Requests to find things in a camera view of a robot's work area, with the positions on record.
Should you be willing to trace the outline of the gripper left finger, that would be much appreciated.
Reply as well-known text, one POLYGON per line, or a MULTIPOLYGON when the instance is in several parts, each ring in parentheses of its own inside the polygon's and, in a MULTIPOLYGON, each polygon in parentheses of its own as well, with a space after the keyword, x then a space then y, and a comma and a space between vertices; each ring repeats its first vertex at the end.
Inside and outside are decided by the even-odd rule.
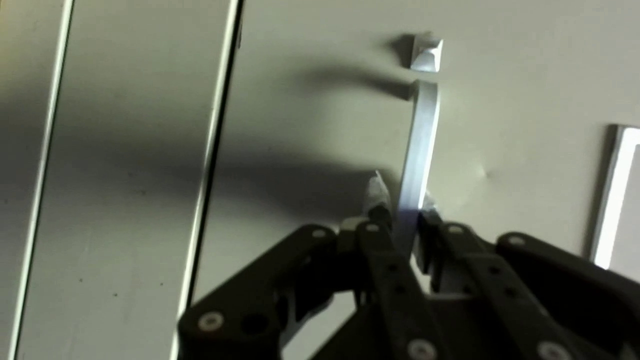
POLYGON ((391 235, 390 193, 375 172, 363 214, 338 231, 306 224, 183 312, 179 360, 283 360, 284 348, 352 292, 355 310, 308 360, 439 357, 441 335, 409 260, 391 235))

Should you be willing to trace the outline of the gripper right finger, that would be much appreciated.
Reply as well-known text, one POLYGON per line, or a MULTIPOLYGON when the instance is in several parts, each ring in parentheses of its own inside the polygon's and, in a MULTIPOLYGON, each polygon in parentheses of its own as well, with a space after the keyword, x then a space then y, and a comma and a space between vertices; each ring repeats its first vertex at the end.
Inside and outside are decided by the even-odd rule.
POLYGON ((640 360, 640 283, 523 232, 485 241, 429 194, 417 233, 453 360, 640 360))

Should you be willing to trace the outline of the silver bar drawer handle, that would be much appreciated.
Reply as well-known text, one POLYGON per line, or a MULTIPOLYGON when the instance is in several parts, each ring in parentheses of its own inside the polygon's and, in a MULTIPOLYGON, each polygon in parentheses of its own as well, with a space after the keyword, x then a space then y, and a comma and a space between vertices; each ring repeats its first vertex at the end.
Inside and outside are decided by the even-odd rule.
POLYGON ((418 215, 425 202, 438 128, 440 96, 438 84, 416 80, 412 86, 413 112, 407 140, 397 215, 393 226, 393 243, 405 259, 410 259, 418 215))

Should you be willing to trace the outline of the beige metal filing cabinet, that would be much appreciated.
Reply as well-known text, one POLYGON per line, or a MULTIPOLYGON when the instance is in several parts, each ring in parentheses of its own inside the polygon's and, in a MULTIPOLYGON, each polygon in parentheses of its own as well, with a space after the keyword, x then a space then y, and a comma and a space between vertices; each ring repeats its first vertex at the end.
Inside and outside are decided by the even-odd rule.
POLYGON ((0 359, 175 360, 192 301, 305 223, 427 188, 590 256, 640 0, 0 0, 0 359))

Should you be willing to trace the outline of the silver drawer latch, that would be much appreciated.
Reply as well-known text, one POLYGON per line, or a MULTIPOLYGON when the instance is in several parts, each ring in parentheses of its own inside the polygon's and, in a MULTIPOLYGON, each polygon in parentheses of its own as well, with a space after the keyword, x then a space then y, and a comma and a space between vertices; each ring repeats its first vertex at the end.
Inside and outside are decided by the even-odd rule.
POLYGON ((443 45, 444 40, 432 32, 414 35, 409 69, 425 73, 438 73, 441 70, 443 45))

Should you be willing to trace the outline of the beige metal drawer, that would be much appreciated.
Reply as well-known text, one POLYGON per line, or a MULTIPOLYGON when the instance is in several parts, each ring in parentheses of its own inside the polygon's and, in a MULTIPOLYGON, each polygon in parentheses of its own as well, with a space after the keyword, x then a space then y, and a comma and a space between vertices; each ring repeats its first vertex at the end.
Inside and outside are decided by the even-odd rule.
POLYGON ((240 0, 72 0, 13 360, 175 360, 240 0))
POLYGON ((14 360, 73 0, 0 0, 0 360, 14 360))

